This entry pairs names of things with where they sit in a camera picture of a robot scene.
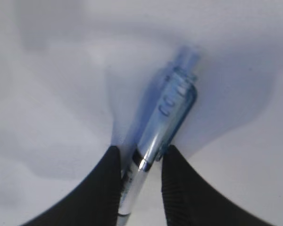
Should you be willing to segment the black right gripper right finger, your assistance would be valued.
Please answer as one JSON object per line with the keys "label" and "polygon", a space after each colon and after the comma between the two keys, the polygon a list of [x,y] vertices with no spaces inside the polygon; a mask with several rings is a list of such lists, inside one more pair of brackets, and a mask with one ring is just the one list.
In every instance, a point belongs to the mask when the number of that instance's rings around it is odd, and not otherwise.
{"label": "black right gripper right finger", "polygon": [[169,226],[268,226],[224,197],[170,145],[162,161],[162,198]]}

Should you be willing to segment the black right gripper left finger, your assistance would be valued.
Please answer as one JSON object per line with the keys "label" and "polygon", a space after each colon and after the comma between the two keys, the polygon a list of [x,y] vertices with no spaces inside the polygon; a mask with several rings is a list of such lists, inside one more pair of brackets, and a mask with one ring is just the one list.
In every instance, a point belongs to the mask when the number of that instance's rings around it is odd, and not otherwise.
{"label": "black right gripper left finger", "polygon": [[117,223],[120,190],[120,151],[112,145],[73,191],[25,225],[114,226]]}

